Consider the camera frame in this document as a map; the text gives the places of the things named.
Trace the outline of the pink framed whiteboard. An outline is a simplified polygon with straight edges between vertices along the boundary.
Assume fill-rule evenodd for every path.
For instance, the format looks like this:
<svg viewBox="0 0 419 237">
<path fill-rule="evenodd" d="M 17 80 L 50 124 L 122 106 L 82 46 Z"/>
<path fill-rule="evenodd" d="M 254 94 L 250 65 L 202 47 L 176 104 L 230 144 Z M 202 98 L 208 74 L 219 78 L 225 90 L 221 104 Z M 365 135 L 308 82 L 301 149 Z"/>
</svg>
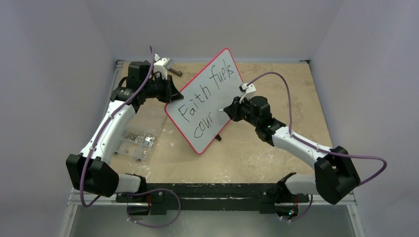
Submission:
<svg viewBox="0 0 419 237">
<path fill-rule="evenodd" d="M 197 154 L 203 153 L 229 122 L 221 109 L 241 96 L 243 79 L 231 51 L 223 49 L 182 89 L 183 99 L 165 113 Z"/>
</svg>

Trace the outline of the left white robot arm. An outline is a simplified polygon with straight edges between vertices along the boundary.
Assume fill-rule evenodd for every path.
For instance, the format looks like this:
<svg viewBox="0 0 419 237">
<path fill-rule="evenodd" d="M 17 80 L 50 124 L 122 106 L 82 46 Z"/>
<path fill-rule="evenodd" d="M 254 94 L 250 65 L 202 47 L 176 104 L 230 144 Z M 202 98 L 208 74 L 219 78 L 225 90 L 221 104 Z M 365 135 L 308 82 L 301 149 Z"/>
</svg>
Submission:
<svg viewBox="0 0 419 237">
<path fill-rule="evenodd" d="M 128 193 L 135 202 L 147 197 L 143 177 L 118 174 L 110 167 L 118 140 L 139 107 L 147 99 L 156 98 L 163 103 L 183 99 L 175 87 L 168 70 L 170 58 L 131 62 L 128 75 L 121 79 L 110 96 L 106 114 L 93 137 L 82 150 L 66 159 L 66 167 L 74 189 L 80 192 L 110 197 L 115 193 Z"/>
</svg>

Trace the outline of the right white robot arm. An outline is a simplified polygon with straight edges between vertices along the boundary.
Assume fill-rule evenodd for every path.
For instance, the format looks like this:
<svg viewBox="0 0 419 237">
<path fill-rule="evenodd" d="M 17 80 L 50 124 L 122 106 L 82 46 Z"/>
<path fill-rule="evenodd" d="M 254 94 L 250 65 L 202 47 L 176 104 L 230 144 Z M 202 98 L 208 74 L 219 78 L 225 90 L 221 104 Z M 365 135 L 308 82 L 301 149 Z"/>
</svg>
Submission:
<svg viewBox="0 0 419 237">
<path fill-rule="evenodd" d="M 232 121 L 246 121 L 255 127 L 259 139 L 282 149 L 309 165 L 314 173 L 292 172 L 278 181 L 277 199 L 289 201 L 297 195 L 320 195 L 330 204 L 337 204 L 361 185 L 359 174 L 348 151 L 330 148 L 307 138 L 299 138 L 286 124 L 272 116 L 267 98 L 233 99 L 222 109 Z"/>
</svg>

